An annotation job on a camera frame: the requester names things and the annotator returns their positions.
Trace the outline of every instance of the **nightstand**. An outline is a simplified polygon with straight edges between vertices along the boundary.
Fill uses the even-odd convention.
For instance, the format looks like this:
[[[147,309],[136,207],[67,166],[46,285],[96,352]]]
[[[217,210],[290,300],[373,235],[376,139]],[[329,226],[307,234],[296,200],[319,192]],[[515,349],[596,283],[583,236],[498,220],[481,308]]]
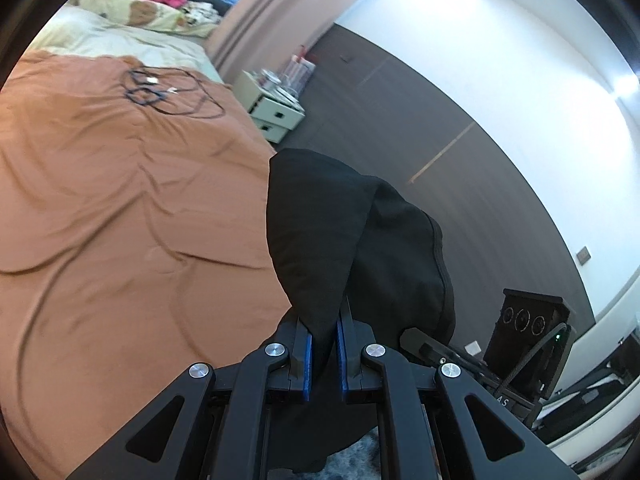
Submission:
[[[269,142],[280,142],[305,117],[304,108],[293,97],[278,88],[264,90],[248,72],[241,73],[233,92]]]

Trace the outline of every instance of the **gray carpet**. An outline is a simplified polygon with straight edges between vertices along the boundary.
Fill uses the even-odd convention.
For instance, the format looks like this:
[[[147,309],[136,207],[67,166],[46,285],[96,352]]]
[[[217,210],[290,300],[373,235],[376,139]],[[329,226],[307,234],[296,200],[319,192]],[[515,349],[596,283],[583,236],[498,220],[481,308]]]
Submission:
[[[286,469],[269,471],[268,480],[380,480],[378,428],[336,454],[318,473],[292,473]]]

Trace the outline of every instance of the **metal bolt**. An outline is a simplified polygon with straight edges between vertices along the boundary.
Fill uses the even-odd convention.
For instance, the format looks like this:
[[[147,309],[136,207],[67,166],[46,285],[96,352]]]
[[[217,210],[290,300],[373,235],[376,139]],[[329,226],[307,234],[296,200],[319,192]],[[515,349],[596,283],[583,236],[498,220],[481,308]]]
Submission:
[[[265,348],[264,351],[271,357],[278,357],[279,355],[284,354],[284,346],[280,343],[271,343],[270,345],[267,345],[267,348]]]
[[[209,367],[204,363],[198,363],[196,365],[192,365],[189,368],[189,375],[194,379],[201,379],[206,377],[209,373]]]
[[[460,367],[455,363],[446,363],[442,365],[442,374],[445,377],[454,379],[460,375]]]
[[[369,354],[371,357],[380,357],[381,355],[384,355],[386,352],[385,347],[383,347],[382,345],[379,345],[378,343],[373,343],[373,345],[367,346],[365,350],[367,354]]]

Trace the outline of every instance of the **white bed sheet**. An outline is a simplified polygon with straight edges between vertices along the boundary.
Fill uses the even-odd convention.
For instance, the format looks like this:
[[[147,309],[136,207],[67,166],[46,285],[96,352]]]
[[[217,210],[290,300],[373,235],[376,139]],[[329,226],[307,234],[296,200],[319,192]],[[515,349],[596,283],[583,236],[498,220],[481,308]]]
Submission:
[[[204,49],[187,40],[142,28],[119,25],[88,10],[64,5],[27,50],[85,57],[134,56],[147,66],[185,67],[222,83]]]

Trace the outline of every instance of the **orange blanket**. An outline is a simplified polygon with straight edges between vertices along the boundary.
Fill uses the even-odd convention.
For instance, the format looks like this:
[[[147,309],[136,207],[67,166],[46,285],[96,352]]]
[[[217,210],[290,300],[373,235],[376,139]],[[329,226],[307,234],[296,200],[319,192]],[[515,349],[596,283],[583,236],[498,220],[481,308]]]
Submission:
[[[162,103],[187,115],[125,98],[137,65],[33,52],[0,92],[0,407],[42,480],[289,307],[266,243],[273,150],[198,73]]]

